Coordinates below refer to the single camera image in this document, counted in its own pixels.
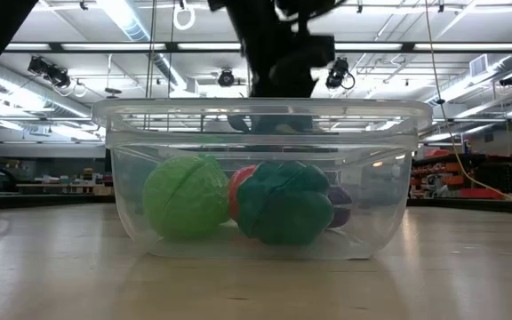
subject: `wooden tabletop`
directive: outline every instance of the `wooden tabletop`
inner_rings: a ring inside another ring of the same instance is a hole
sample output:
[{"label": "wooden tabletop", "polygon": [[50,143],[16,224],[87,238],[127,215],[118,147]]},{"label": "wooden tabletop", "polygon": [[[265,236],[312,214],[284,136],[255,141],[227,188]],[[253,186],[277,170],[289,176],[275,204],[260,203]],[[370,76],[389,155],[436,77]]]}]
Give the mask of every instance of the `wooden tabletop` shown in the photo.
[{"label": "wooden tabletop", "polygon": [[512,214],[413,208],[371,260],[148,255],[113,204],[0,211],[0,319],[512,319]]}]

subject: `air duct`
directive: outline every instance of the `air duct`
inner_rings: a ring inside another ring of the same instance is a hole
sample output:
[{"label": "air duct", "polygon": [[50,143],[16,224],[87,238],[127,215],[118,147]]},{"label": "air duct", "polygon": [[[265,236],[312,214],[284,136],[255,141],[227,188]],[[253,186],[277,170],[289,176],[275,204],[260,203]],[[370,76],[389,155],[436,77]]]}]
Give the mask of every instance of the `air duct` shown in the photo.
[{"label": "air duct", "polygon": [[[442,99],[446,102],[474,91],[478,85],[498,81],[512,75],[512,54],[484,54],[469,63],[470,69],[451,81],[440,85]],[[424,99],[430,105],[437,105],[437,92]]]},{"label": "air duct", "polygon": [[76,116],[90,116],[90,109],[88,107],[85,107],[69,98],[62,97],[58,93],[53,92],[34,81],[29,81],[24,76],[20,76],[1,66],[0,87],[5,88],[6,91],[13,92],[13,95],[18,95],[21,100],[28,101],[28,103],[40,104],[41,106],[54,105]]},{"label": "air duct", "polygon": [[[130,40],[134,42],[151,41],[151,35],[141,22],[132,0],[98,0],[97,2]],[[171,67],[162,53],[155,54],[153,63],[173,90],[187,90],[187,81]]]}]

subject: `ceiling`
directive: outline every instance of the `ceiling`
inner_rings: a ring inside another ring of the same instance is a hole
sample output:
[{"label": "ceiling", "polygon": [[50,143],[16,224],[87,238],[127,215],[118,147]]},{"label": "ceiling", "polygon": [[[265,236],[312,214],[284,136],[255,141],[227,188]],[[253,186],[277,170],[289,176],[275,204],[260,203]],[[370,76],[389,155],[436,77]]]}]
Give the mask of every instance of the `ceiling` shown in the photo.
[{"label": "ceiling", "polygon": [[[145,26],[151,25],[152,2],[133,0]],[[86,1],[88,11],[78,7],[78,0],[41,1],[25,20],[13,42],[126,42],[127,36],[110,17],[93,1]],[[205,1],[189,0],[193,5],[196,21],[187,30],[173,26],[173,1],[158,1],[156,12],[155,40],[157,42],[235,42],[236,35],[223,10],[210,12]],[[428,40],[428,26],[424,2],[420,0],[363,0],[363,12],[357,14],[357,1],[347,4],[310,24],[313,34],[333,34],[336,41],[408,42]],[[457,0],[444,1],[447,10],[429,13],[434,40],[450,42],[512,42],[512,0]],[[404,14],[404,10],[415,13]],[[188,18],[180,16],[181,23]],[[318,82],[315,97],[375,98],[400,100],[426,100],[435,91],[434,69],[430,54],[382,54],[348,53],[346,57],[356,77],[356,87],[351,91],[329,91],[323,82]],[[108,79],[107,54],[66,53],[4,53],[0,66],[8,68],[30,79],[27,71],[32,56],[43,56],[51,63],[67,68],[73,79],[87,88],[84,96],[68,96],[88,107],[103,100],[109,86],[123,92],[122,98],[146,97],[148,59],[143,54],[115,54]],[[236,77],[248,77],[246,61],[238,53],[172,53],[166,55],[173,67],[183,76],[197,79],[199,93],[207,97],[240,97],[246,95],[245,85],[221,88],[215,83],[215,75],[223,68],[231,68]],[[437,54],[436,72],[440,84],[445,84],[464,72],[469,62],[478,54]],[[169,86],[154,68],[152,97],[167,97]],[[40,77],[33,79],[51,89]],[[491,100],[491,85],[482,85],[453,102],[474,107]],[[508,94],[512,88],[502,88]]]}]

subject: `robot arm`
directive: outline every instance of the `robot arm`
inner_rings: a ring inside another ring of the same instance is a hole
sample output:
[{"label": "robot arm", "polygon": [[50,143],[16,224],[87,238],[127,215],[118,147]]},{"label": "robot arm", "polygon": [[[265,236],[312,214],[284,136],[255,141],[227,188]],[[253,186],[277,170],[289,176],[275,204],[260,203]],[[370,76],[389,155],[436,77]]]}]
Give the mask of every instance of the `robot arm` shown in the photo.
[{"label": "robot arm", "polygon": [[[225,7],[252,71],[251,97],[309,98],[316,86],[310,71],[335,60],[334,36],[314,36],[308,21],[343,4],[344,0],[209,0],[212,11]],[[296,20],[280,20],[276,8]],[[298,31],[292,25],[298,24]],[[243,132],[243,116],[229,116],[230,125]],[[313,130],[311,116],[259,116],[252,133],[272,133],[287,125],[296,132]]]}]

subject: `green ball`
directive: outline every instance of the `green ball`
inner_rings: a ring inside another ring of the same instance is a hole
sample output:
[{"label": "green ball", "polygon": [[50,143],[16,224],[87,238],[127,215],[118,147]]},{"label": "green ball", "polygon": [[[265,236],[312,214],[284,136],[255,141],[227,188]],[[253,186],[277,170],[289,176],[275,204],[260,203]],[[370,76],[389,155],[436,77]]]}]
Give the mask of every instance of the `green ball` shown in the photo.
[{"label": "green ball", "polygon": [[228,178],[211,158],[176,156],[149,174],[143,206],[160,236],[209,236],[228,220]]}]

